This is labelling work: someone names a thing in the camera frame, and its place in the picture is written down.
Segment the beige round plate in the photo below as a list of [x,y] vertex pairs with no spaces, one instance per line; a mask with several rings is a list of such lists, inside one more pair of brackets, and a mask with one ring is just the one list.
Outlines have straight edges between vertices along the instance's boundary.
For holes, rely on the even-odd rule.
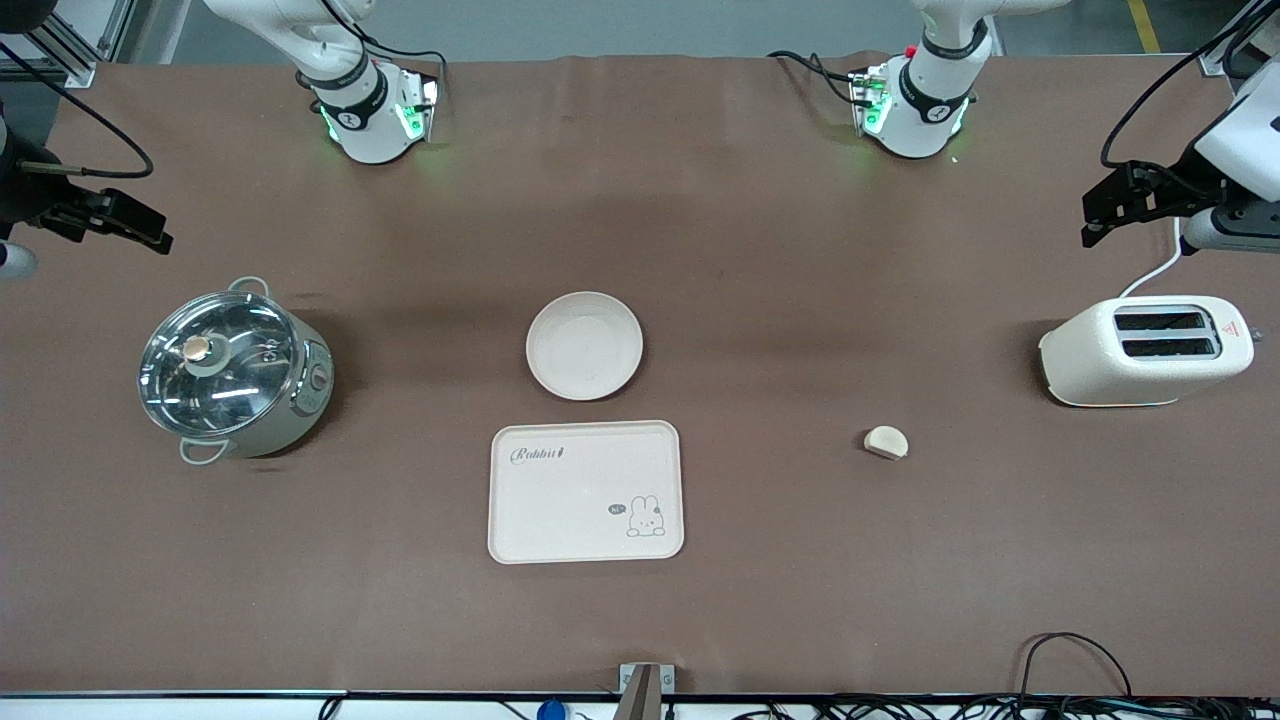
[[575,402],[611,397],[637,373],[644,355],[636,314],[608,293],[580,291],[550,301],[532,319],[525,357],[534,379]]

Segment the silver arm base connector block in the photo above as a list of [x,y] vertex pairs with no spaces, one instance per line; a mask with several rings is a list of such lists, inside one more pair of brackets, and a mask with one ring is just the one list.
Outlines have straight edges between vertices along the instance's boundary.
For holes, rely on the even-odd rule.
[[435,76],[399,68],[396,113],[410,142],[429,138],[439,94],[440,82]]
[[852,119],[860,136],[878,138],[892,106],[888,63],[876,64],[847,74]]

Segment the white two-slot toaster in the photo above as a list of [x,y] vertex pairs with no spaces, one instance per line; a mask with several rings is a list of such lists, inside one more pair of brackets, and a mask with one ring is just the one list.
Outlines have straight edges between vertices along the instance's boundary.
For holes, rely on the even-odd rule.
[[1206,295],[1097,302],[1046,333],[1048,392],[1074,407],[1157,407],[1242,374],[1254,340],[1240,310]]

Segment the glass pot lid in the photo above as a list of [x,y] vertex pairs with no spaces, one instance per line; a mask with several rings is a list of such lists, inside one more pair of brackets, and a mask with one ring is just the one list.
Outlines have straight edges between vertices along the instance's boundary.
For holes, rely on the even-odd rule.
[[177,436],[232,434],[284,393],[298,348],[291,316],[265,293],[234,287],[192,299],[143,347],[142,409]]

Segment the pale green electric cooking pot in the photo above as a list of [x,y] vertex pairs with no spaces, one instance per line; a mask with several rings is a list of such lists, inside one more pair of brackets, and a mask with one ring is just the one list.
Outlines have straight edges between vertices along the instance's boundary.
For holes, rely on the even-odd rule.
[[[227,290],[234,287],[247,287],[274,299],[268,282],[256,275],[241,277]],[[285,311],[294,323],[300,348],[294,356],[293,378],[284,393],[262,418],[228,436],[192,439],[164,429],[178,438],[184,462],[200,468],[227,459],[278,454],[300,442],[325,413],[335,384],[329,343],[308,323]]]

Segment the brown table cover mat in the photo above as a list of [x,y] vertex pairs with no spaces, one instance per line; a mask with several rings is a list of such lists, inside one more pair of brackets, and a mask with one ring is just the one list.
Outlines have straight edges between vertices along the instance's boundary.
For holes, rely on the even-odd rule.
[[[1160,293],[1263,333],[1166,406],[1062,407],[1036,346],[1167,254],[1079,240],[1102,136],[1162,58],[1000,58],[948,155],[856,140],[777,61],[461,64],[438,141],[349,161],[285,67],[106,67],[84,95],[154,156],[125,191],[169,256],[20,228],[0,290],[0,689],[1001,692],[1076,632],[1146,694],[1280,693],[1280,258],[1201,252]],[[329,343],[315,427],[192,466],[136,373],[241,277]],[[631,382],[575,402],[525,357],[608,293]],[[663,420],[672,559],[504,565],[507,427]],[[896,427],[909,455],[867,452]]]

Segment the beige rabbit print tray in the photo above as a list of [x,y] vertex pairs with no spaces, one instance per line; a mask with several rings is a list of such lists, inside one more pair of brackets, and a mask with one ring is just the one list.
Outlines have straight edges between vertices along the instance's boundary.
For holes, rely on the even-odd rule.
[[685,544],[680,436],[663,420],[507,427],[490,447],[499,564],[664,560]]

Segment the aluminium frame profile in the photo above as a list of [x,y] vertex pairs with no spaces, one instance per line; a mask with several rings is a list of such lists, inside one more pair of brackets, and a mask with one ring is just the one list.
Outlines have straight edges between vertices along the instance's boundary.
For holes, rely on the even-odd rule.
[[1197,63],[1203,77],[1224,77],[1224,60],[1234,51],[1233,37],[1267,0],[1248,0],[1245,5],[1211,38],[1208,47],[1199,53]]
[[0,0],[0,44],[73,88],[120,58],[140,0]]

